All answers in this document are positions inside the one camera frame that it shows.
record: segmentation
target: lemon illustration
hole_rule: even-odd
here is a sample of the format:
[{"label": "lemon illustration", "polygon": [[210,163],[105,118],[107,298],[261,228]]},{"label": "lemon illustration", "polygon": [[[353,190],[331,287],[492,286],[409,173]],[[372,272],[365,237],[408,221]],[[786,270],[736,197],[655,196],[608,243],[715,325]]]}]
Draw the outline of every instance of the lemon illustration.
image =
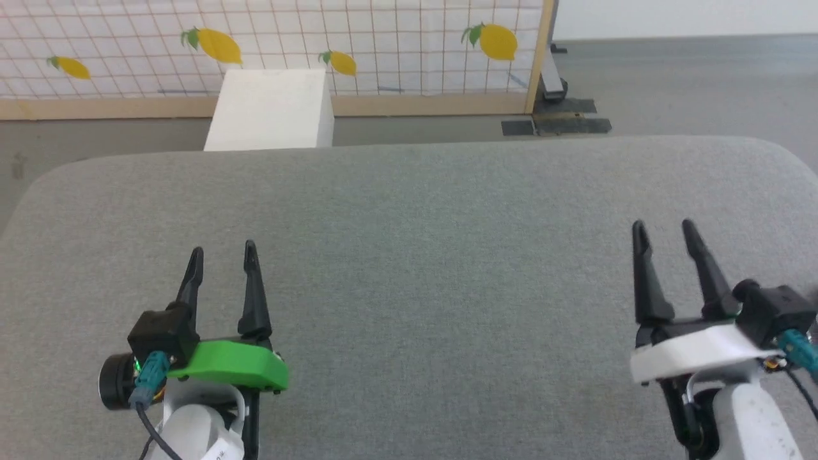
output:
[{"label": "lemon illustration", "polygon": [[90,80],[91,75],[88,73],[88,68],[82,62],[70,57],[51,56],[46,59],[49,65],[55,69],[62,69],[68,75],[76,79]]},{"label": "lemon illustration", "polygon": [[340,74],[352,75],[354,77],[357,72],[355,60],[348,54],[340,51],[323,52],[318,55],[318,60],[324,61],[324,64],[332,63],[332,68]]},{"label": "lemon illustration", "polygon": [[474,27],[469,27],[463,32],[461,43],[469,36],[471,46],[480,40],[480,49],[486,56],[498,61],[513,61],[514,53],[517,51],[517,37],[510,30],[502,25],[480,23]]},{"label": "lemon illustration", "polygon": [[182,44],[185,44],[185,40],[193,49],[199,49],[201,45],[202,50],[216,61],[241,64],[241,48],[230,38],[230,35],[218,30],[194,27],[182,32]]}]

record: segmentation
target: wooden baseboard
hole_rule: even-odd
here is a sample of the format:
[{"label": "wooden baseboard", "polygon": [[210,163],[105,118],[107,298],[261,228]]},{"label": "wooden baseboard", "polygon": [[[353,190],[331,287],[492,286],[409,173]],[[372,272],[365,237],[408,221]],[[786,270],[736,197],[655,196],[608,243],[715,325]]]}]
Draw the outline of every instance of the wooden baseboard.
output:
[{"label": "wooden baseboard", "polygon": [[[216,97],[139,99],[2,99],[0,120],[113,118],[209,118]],[[515,115],[525,112],[525,93],[442,96],[333,96],[335,116]]]}]

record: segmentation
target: black cable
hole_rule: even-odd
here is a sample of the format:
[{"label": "black cable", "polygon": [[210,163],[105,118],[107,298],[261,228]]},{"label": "black cable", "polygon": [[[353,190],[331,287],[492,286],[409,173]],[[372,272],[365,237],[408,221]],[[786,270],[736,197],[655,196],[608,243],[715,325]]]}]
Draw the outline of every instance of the black cable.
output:
[{"label": "black cable", "polygon": [[816,408],[816,403],[812,400],[812,396],[810,396],[809,392],[807,392],[807,389],[804,388],[801,380],[795,375],[795,372],[793,372],[793,369],[790,366],[784,367],[784,372],[787,372],[787,375],[793,381],[795,387],[801,392],[801,396],[803,396],[807,401],[807,406],[809,406],[810,410],[812,411],[812,416],[818,421],[818,408]]},{"label": "black cable", "polygon": [[145,413],[145,406],[143,406],[142,403],[137,403],[137,415],[139,415],[139,420],[142,420],[142,425],[144,425],[145,429],[148,430],[148,434],[151,435],[151,439],[153,439],[156,444],[159,445],[166,454],[168,454],[168,457],[170,457],[171,460],[182,460],[182,458],[179,457],[179,454],[175,453],[168,443],[164,442],[162,436],[156,432],[156,429],[151,424],[151,420],[148,419],[148,416]]},{"label": "black cable", "polygon": [[139,454],[139,460],[145,460],[145,456],[148,454],[148,449],[151,448],[151,442],[153,442],[153,438],[148,437],[148,441],[145,443],[145,447],[142,448],[142,453]]}]

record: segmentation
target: floor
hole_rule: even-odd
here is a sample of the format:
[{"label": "floor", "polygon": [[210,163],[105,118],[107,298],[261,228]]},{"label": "floor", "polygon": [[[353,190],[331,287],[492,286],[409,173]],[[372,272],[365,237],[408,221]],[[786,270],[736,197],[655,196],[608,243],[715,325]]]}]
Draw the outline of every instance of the floor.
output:
[{"label": "floor", "polygon": [[[565,46],[569,53],[556,60],[569,96],[593,98],[611,120],[609,135],[751,136],[780,144],[818,171],[818,37]],[[500,121],[514,118],[338,119],[335,144],[510,140]],[[96,156],[201,150],[208,126],[208,120],[0,123],[0,229],[25,189],[50,169]]]}]

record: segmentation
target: gray table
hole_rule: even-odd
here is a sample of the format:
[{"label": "gray table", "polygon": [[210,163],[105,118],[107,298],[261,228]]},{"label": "gray table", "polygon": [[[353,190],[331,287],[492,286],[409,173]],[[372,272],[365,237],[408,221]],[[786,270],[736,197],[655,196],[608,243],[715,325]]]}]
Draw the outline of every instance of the gray table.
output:
[{"label": "gray table", "polygon": [[[117,156],[61,167],[0,240],[2,457],[135,458],[97,373],[205,252],[199,332],[233,333],[258,244],[291,389],[263,458],[683,458],[630,381],[631,223],[670,300],[700,294],[681,221],[727,277],[818,280],[818,178],[742,138],[605,138]],[[806,458],[816,425],[766,383]]]}]

